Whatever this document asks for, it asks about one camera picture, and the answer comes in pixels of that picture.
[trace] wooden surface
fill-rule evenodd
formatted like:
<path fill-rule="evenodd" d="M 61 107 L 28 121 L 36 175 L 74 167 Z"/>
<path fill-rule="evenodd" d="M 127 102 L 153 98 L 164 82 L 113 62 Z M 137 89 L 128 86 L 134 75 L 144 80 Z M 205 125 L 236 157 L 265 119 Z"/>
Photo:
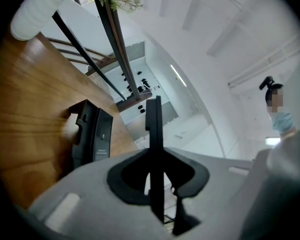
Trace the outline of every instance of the wooden surface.
<path fill-rule="evenodd" d="M 137 149 L 113 99 L 39 34 L 9 33 L 0 46 L 0 176 L 13 202 L 28 207 L 67 172 L 76 115 L 89 99 L 113 116 L 110 155 Z"/>

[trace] black hair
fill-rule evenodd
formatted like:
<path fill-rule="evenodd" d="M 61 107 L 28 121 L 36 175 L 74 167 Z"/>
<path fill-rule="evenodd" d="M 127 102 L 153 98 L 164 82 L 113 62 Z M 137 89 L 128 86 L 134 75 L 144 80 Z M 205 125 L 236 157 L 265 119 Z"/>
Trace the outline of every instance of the black hair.
<path fill-rule="evenodd" d="M 271 106 L 272 94 L 277 94 L 278 89 L 281 89 L 283 85 L 280 83 L 275 83 L 272 76 L 267 76 L 260 84 L 259 89 L 262 90 L 266 86 L 268 87 L 268 90 L 265 93 L 265 102 L 268 106 Z"/>

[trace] person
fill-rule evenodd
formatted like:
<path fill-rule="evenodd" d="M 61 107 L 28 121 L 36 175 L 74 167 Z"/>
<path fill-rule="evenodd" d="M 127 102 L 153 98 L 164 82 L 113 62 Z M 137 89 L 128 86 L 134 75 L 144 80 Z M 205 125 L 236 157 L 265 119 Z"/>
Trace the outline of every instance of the person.
<path fill-rule="evenodd" d="M 271 118 L 272 129 L 279 132 L 281 140 L 293 136 L 297 129 L 289 109 L 284 106 L 283 85 L 274 83 L 271 76 L 268 76 L 262 82 L 260 90 L 265 87 L 263 85 L 268 87 L 265 93 L 265 102 L 267 112 Z"/>

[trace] tube light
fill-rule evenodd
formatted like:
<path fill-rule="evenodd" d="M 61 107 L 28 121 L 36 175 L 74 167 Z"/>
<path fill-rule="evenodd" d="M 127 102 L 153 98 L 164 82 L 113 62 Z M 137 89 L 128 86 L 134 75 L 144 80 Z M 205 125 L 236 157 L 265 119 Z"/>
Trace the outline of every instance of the tube light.
<path fill-rule="evenodd" d="M 280 142 L 279 137 L 267 137 L 265 138 L 265 144 L 268 146 L 275 146 Z"/>
<path fill-rule="evenodd" d="M 170 65 L 170 67 L 173 69 L 174 73 L 178 76 L 178 78 L 181 80 L 181 82 L 183 83 L 183 85 L 185 87 L 187 87 L 185 81 L 182 80 L 181 76 L 178 74 L 178 72 L 175 70 L 174 66 Z"/>

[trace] ceiling light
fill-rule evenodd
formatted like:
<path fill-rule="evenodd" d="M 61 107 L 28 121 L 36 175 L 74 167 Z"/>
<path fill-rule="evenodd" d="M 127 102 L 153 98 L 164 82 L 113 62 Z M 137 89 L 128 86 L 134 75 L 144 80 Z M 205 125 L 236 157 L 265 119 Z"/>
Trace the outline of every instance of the ceiling light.
<path fill-rule="evenodd" d="M 279 137 L 267 137 L 265 138 L 265 144 L 268 146 L 275 146 L 280 142 Z"/>
<path fill-rule="evenodd" d="M 177 75 L 177 77 L 181 80 L 181 82 L 183 83 L 183 85 L 185 87 L 187 87 L 185 81 L 182 80 L 181 76 L 178 74 L 178 72 L 175 70 L 174 66 L 170 65 L 170 67 L 173 69 L 174 73 Z"/>

